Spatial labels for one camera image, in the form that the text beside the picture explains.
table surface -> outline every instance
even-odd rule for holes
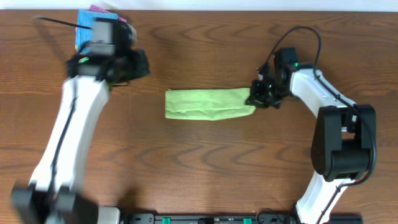
[[[122,11],[137,29],[151,75],[117,88],[99,117],[87,160],[85,193],[101,205],[159,213],[289,210],[312,177],[315,118],[295,98],[279,110],[223,121],[164,118],[165,90],[249,86],[277,39],[296,25],[323,37],[319,67],[340,92],[377,111],[378,159],[368,182],[349,188],[334,212],[365,223],[398,220],[398,14],[358,12]],[[27,183],[57,117],[74,53],[76,11],[0,12],[0,223],[17,223],[9,205]],[[47,32],[44,41],[39,31]],[[312,61],[314,36],[293,33],[282,46]]]

green connector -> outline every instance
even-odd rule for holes
[[[244,218],[243,224],[251,224],[251,218]]]
[[[162,219],[162,224],[171,224],[171,222],[172,222],[171,218],[163,218]]]

green cloth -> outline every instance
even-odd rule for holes
[[[244,104],[250,88],[230,90],[167,90],[166,118],[216,121],[250,115]]]

white wall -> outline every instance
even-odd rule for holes
[[[0,0],[0,9],[268,10],[397,12],[398,0]]]

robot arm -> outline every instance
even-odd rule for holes
[[[269,72],[268,63],[259,69],[260,80],[253,81],[246,104],[279,108],[284,97],[293,95],[300,98],[317,118],[311,147],[315,172],[303,197],[295,204],[295,212],[300,223],[325,223],[347,188],[340,186],[361,178],[369,169],[371,153],[371,143],[362,121],[330,91],[357,108],[370,121],[373,133],[376,129],[375,111],[370,105],[357,105],[343,96],[311,64],[299,63],[294,48],[276,52],[274,64],[276,75]],[[355,133],[354,139],[343,140],[343,132]]]
[[[60,159],[54,166],[57,173],[54,180],[54,191],[58,192],[61,185],[68,186],[70,190],[76,192],[83,190],[87,153],[98,117],[110,94],[105,80],[99,81],[96,80],[96,77],[90,76],[69,78],[63,84],[61,106],[50,141],[42,160],[30,178],[30,184],[35,185],[36,190],[50,190],[52,162],[60,136],[70,115],[74,100],[74,88],[77,90],[75,111],[70,118],[67,130],[65,130],[58,155]]]

